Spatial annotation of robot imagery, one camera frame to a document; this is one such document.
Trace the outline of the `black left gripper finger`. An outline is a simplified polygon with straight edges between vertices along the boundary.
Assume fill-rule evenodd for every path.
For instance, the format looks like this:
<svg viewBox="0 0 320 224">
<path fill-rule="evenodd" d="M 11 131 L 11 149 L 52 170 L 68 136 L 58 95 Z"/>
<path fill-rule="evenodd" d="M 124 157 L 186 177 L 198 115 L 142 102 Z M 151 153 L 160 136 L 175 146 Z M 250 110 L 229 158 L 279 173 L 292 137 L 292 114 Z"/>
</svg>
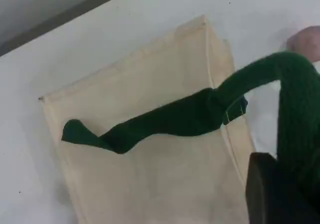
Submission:
<svg viewBox="0 0 320 224">
<path fill-rule="evenodd" d="M 249 223 L 319 223 L 295 182 L 268 153 L 250 155 L 245 198 Z"/>
</svg>

